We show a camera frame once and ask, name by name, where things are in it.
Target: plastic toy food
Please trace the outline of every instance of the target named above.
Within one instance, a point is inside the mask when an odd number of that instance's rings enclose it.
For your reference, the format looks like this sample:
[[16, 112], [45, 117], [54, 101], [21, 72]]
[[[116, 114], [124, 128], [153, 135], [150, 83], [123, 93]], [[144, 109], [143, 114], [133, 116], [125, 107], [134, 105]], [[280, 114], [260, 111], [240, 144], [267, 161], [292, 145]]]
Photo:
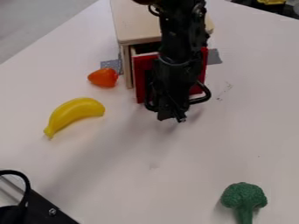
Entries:
[[73, 99], [60, 105], [52, 112], [49, 124], [44, 132], [49, 138], [52, 138], [56, 132], [70, 123], [85, 117], [103, 116], [104, 113], [104, 106], [92, 98]]
[[252, 224], [253, 211], [265, 207], [268, 201], [260, 187], [242, 182], [228, 186], [221, 203], [235, 210], [239, 224]]
[[112, 68], [102, 68], [88, 75], [88, 79], [97, 86], [112, 88], [118, 79], [118, 74]]

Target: orange toy carrot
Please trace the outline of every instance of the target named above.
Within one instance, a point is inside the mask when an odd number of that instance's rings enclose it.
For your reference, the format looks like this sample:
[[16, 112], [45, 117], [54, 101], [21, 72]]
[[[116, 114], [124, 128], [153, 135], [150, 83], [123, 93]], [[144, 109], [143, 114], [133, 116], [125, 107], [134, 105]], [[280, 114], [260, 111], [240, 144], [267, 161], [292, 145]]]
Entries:
[[96, 86], [112, 88], [118, 79], [118, 74], [112, 68], [102, 68], [88, 75], [88, 79]]

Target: black cable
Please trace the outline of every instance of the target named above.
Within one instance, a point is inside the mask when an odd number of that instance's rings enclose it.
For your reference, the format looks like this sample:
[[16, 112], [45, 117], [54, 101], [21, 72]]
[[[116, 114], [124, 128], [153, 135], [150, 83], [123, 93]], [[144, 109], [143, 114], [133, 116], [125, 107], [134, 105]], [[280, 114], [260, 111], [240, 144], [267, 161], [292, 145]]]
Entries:
[[201, 102], [207, 102], [212, 97], [210, 89], [204, 83], [201, 83], [198, 80], [197, 84], [201, 88], [201, 90], [204, 91], [205, 96], [189, 100], [190, 105], [201, 103]]
[[20, 171], [13, 171], [13, 170], [5, 170], [0, 171], [0, 176], [3, 175], [15, 175], [20, 177], [24, 183], [25, 183], [25, 189], [24, 189], [24, 196], [19, 202], [17, 206], [13, 207], [13, 210], [11, 209], [11, 212], [5, 215], [4, 217], [0, 217], [0, 223], [1, 224], [18, 224], [17, 221], [24, 216], [26, 209], [28, 207], [29, 203], [29, 197], [31, 193], [31, 184], [29, 179]]

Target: wooden panel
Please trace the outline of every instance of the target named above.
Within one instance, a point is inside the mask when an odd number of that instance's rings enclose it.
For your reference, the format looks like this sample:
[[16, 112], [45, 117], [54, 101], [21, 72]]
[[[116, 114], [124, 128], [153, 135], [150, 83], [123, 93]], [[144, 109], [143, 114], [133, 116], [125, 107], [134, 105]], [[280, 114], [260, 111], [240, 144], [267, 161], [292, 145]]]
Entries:
[[[161, 39], [158, 18], [151, 15], [148, 7], [132, 0], [110, 0], [115, 30], [120, 45], [136, 45]], [[207, 16], [206, 30], [211, 34], [214, 25]]]

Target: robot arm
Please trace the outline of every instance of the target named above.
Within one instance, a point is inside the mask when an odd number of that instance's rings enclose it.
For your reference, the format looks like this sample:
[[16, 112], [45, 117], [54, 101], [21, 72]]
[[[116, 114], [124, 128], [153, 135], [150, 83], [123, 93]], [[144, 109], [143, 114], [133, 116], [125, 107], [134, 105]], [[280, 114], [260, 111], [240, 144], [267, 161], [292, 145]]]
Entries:
[[[190, 105], [211, 98], [205, 84], [198, 81], [203, 69], [201, 49], [209, 35], [205, 31], [205, 0], [135, 0], [148, 4], [149, 11], [159, 17], [162, 33], [159, 58], [151, 73], [146, 74], [147, 109], [157, 112], [158, 120], [175, 117], [185, 121]], [[194, 85], [204, 97], [189, 99]]]

